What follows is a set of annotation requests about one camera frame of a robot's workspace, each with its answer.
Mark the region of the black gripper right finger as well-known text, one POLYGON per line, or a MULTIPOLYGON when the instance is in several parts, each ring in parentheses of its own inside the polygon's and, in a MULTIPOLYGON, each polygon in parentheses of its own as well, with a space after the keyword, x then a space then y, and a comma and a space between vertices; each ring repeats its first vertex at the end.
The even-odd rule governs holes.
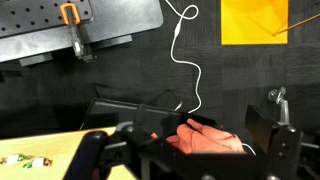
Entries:
POLYGON ((300 143, 303 133, 291 125, 274 121, 259 107, 247 107, 245 125, 263 151, 257 155, 260 178, 264 180, 297 180, 300 143))

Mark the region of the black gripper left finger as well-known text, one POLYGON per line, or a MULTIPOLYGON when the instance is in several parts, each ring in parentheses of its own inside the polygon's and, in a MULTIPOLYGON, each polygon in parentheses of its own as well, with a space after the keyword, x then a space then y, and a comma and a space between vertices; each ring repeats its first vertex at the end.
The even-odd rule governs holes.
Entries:
POLYGON ((107 180, 112 169, 123 165, 136 180, 143 180, 138 147, 147 132, 132 122, 116 126, 113 133, 93 130, 80 141, 63 180, 107 180))

